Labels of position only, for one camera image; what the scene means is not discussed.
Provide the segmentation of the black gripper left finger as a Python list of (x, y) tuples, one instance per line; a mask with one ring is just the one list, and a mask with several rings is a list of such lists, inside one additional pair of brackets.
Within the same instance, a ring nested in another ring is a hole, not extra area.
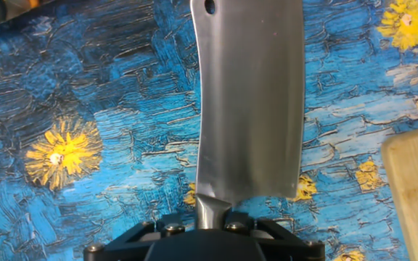
[(186, 230), (179, 214), (162, 216), (157, 221), (144, 221), (128, 229), (109, 244), (93, 243), (83, 250), (84, 261), (142, 261), (152, 245)]

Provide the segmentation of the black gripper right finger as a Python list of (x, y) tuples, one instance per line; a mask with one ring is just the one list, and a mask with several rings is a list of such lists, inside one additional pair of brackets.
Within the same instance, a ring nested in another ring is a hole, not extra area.
[(253, 239), (267, 260), (325, 261), (322, 241), (302, 240), (275, 220), (256, 220), (246, 212), (230, 212), (224, 230)]

